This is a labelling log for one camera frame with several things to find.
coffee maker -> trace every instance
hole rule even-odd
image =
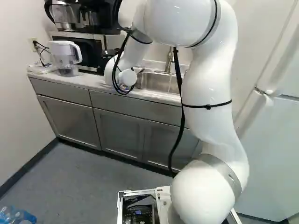
[[[120,33],[121,0],[46,0],[44,9],[59,31],[113,35]]]

white refrigerator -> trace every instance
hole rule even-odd
[[[298,213],[299,7],[292,10],[235,127],[250,165],[235,210],[275,222]]]

plastic bottle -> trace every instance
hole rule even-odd
[[[0,210],[0,224],[36,224],[36,217],[24,210],[17,210],[12,206],[4,206]]]

black microwave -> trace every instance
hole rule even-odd
[[[99,35],[77,32],[50,32],[54,41],[73,41],[77,44],[82,53],[83,61],[78,64],[80,70],[104,75],[104,70],[108,61],[114,57],[125,34],[119,35]]]

white countertop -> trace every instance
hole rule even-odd
[[[95,90],[100,92],[106,92],[118,95],[112,86],[106,85],[103,76],[95,74],[80,72],[75,77],[63,77],[56,72],[50,72],[47,74],[35,74],[28,72],[28,77],[46,80],[54,83],[60,83],[65,85],[76,86],[89,90]],[[181,106],[181,98],[178,94],[165,93],[160,91],[140,90],[134,88],[126,97],[144,99],[148,101]]]

